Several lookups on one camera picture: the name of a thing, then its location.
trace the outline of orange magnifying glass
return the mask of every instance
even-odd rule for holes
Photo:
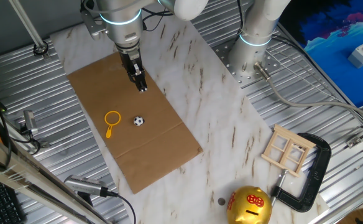
[[[111,114],[111,113],[116,113],[116,114],[118,114],[118,116],[119,116],[119,120],[118,120],[116,123],[114,123],[114,124],[111,124],[111,123],[109,123],[109,122],[107,121],[107,116],[108,116],[109,114]],[[112,133],[112,131],[113,131],[113,126],[115,126],[115,125],[119,124],[119,122],[121,122],[121,114],[120,114],[118,111],[110,111],[110,112],[106,113],[106,115],[104,116],[104,121],[106,122],[106,124],[108,124],[108,129],[107,129],[107,133],[106,133],[106,138],[110,138],[110,137],[111,137],[111,133]]]

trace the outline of metal grating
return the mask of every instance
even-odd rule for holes
[[[245,1],[244,5],[249,6],[250,1]],[[222,52],[225,43],[235,38],[239,27],[236,7],[236,0],[209,1],[202,15],[193,20],[198,32],[215,52],[216,49]],[[348,101],[329,77],[314,69],[296,49],[272,40],[267,51],[267,55],[273,55],[296,73],[284,66],[271,73],[276,88],[288,100],[309,103],[332,101],[335,97],[343,102]],[[349,138],[362,131],[363,124],[355,115],[335,106],[290,107],[279,101],[263,79],[251,82],[242,89],[269,126],[277,123],[295,133],[312,133],[331,145],[333,155],[320,188],[320,194],[330,209],[322,217],[327,214],[342,217],[347,214],[346,210],[340,212],[343,206],[351,203],[352,206],[347,209],[352,210],[363,203],[363,143],[352,149],[346,145]],[[315,152],[311,151],[302,167],[305,173],[314,158]]]
[[[0,100],[8,108],[6,115],[19,126],[23,110],[34,112],[39,127],[34,137],[50,144],[35,158],[61,181],[72,174],[82,175],[100,179],[117,192],[52,41],[46,41],[50,60],[34,56],[32,45],[0,56]],[[72,222],[25,195],[17,197],[28,224]],[[92,202],[108,220],[130,223],[120,199],[97,196]]]

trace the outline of marble surface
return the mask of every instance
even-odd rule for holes
[[[149,9],[163,10],[159,5]],[[147,27],[157,22],[158,18],[148,20]],[[50,38],[67,73],[114,51],[104,36],[94,42],[84,25]],[[139,224],[226,224],[226,205],[219,205],[219,198],[228,201],[243,185],[269,193],[277,181],[281,170],[260,157],[272,132],[190,22],[164,17],[154,32],[144,32],[141,52],[145,69],[204,153],[133,195],[85,112],[120,194],[133,204]],[[283,188],[298,195],[304,182],[302,173],[300,178],[288,175]],[[276,202],[270,223],[309,223],[327,209],[319,195],[306,213]]]

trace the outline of black and white ball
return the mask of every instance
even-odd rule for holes
[[[140,125],[144,124],[144,119],[140,116],[137,116],[133,119],[133,123],[136,126],[140,126]]]

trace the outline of cardboard sheet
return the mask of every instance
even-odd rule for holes
[[[140,94],[118,53],[73,72],[68,79],[134,194],[202,152],[150,75],[145,78],[149,90]],[[107,139],[104,115],[112,110],[121,114],[121,122]],[[142,126],[134,125],[136,116],[145,119]],[[117,120],[114,113],[108,116],[110,123]]]

